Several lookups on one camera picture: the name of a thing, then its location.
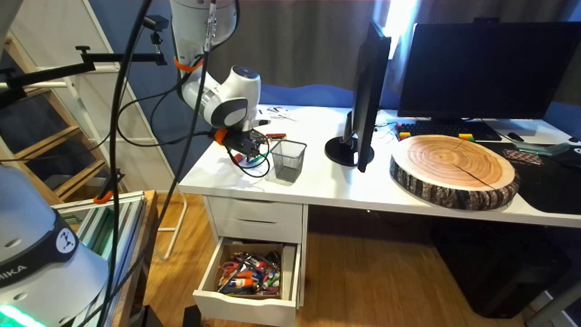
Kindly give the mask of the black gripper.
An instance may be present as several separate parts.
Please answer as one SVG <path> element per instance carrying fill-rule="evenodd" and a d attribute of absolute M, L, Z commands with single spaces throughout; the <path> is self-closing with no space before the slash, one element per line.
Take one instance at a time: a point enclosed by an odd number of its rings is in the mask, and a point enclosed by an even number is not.
<path fill-rule="evenodd" d="M 248 159 L 253 159 L 259 155 L 259 142 L 261 137 L 257 131 L 228 131 L 222 146 Z"/>

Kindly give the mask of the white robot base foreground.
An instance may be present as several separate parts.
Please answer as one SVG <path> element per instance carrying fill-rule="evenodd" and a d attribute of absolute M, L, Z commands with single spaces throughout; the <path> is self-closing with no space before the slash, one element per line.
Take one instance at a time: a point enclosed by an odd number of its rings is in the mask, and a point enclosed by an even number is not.
<path fill-rule="evenodd" d="M 3 324 L 61 327 L 99 295 L 106 271 L 19 171 L 0 168 Z"/>

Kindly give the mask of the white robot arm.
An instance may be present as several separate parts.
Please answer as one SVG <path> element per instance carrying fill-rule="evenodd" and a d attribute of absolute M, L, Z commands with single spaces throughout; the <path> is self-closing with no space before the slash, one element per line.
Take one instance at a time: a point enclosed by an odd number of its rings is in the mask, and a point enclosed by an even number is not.
<path fill-rule="evenodd" d="M 222 80 L 208 70 L 210 55 L 237 30 L 237 0 L 168 0 L 179 97 L 213 130 L 213 140 L 251 159 L 261 139 L 253 131 L 261 77 L 232 66 Z"/>

